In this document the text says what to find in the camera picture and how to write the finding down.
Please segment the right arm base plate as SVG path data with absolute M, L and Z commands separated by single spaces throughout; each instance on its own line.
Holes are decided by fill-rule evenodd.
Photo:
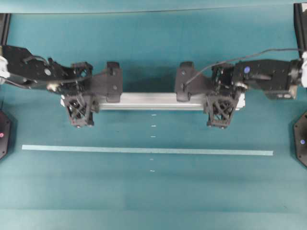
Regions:
M 307 166 L 307 113 L 304 112 L 294 123 L 294 140 L 296 158 Z

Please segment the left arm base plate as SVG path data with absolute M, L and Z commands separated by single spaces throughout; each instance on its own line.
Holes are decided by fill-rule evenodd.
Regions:
M 11 124 L 12 124 L 11 120 L 1 110 L 0 111 L 0 159 L 2 159 L 8 152 Z

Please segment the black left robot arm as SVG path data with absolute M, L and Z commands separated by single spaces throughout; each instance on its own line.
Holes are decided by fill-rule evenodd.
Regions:
M 65 67 L 53 59 L 33 55 L 25 48 L 1 46 L 0 81 L 23 89 L 47 90 L 61 96 L 70 123 L 92 126 L 100 110 L 202 110 L 208 126 L 226 128 L 235 111 L 245 106 L 245 95 L 233 85 L 196 74 L 192 62 L 177 69 L 173 93 L 123 91 L 123 72 L 117 62 L 108 62 L 98 74 L 87 62 Z

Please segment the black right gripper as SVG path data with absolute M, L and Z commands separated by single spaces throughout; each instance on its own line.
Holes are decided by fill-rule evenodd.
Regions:
M 210 66 L 211 77 L 204 78 L 204 113 L 208 115 L 207 126 L 227 128 L 239 102 L 241 89 L 234 84 L 234 65 L 229 63 Z

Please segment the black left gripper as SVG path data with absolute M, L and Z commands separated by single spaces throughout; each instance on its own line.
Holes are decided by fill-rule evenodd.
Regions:
M 99 112 L 95 96 L 80 94 L 87 90 L 93 77 L 92 71 L 93 66 L 88 62 L 74 63 L 70 67 L 62 66 L 61 93 L 69 95 L 62 97 L 62 105 L 71 125 L 77 128 L 94 126 L 93 113 Z

